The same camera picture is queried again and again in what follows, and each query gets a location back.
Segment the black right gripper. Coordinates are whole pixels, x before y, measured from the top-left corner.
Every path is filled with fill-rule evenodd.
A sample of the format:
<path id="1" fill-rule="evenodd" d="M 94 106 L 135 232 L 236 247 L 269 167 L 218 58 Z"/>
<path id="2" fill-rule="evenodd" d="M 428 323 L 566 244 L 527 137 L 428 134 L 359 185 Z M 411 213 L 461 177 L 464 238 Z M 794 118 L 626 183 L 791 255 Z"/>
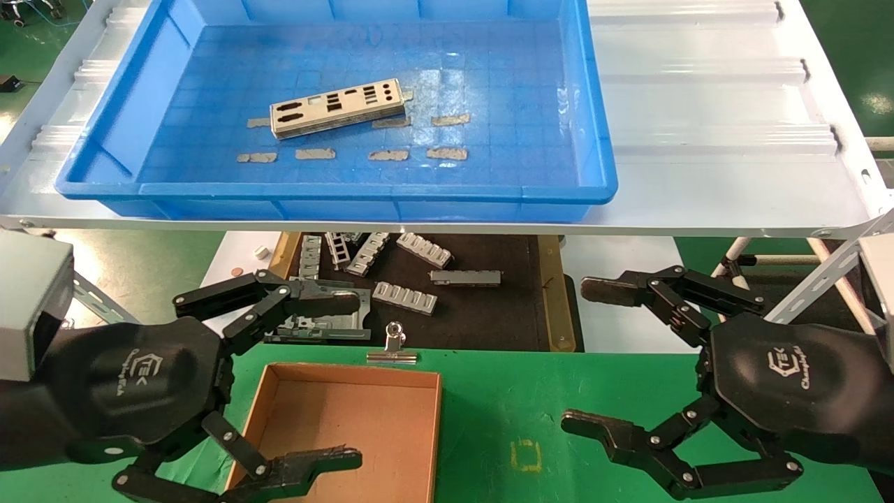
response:
<path id="1" fill-rule="evenodd" d="M 893 377 L 872 335 L 741 314 L 712 329 L 705 391 L 652 430 L 568 409 L 565 432 L 648 474 L 674 500 L 772 493 L 804 474 L 787 452 L 884 474 L 893 467 Z M 675 449 L 710 423 L 757 459 L 693 466 Z"/>

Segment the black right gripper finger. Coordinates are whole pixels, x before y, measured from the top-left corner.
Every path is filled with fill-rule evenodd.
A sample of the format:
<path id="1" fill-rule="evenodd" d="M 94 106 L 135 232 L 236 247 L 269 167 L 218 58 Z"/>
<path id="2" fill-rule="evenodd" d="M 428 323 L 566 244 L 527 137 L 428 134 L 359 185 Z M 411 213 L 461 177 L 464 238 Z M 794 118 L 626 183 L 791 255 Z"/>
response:
<path id="1" fill-rule="evenodd" d="M 696 307 L 725 317 L 765 313 L 765 302 L 756 293 L 682 266 L 658 272 L 628 270 L 614 279 L 585 277 L 581 296 L 604 305 L 645 306 L 690 347 L 708 344 L 711 331 L 711 322 Z"/>

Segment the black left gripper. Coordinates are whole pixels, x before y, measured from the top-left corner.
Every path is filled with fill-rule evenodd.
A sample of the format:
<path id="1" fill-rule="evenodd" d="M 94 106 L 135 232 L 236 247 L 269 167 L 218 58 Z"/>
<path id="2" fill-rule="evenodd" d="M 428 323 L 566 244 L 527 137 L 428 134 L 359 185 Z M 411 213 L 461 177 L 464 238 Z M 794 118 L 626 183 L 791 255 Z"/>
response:
<path id="1" fill-rule="evenodd" d="M 181 293 L 173 306 L 181 319 L 166 324 L 62 330 L 31 380 L 3 380 L 3 470 L 138 456 L 114 480 L 131 501 L 270 502 L 306 496 L 324 472 L 360 468 L 361 452 L 347 446 L 267 459 L 219 413 L 233 384 L 230 354 L 242 356 L 293 316 L 357 312 L 355 294 L 258 270 Z M 200 322 L 240 309 L 223 340 Z M 245 472 L 235 487 L 217 494 L 156 475 L 205 436 Z"/>

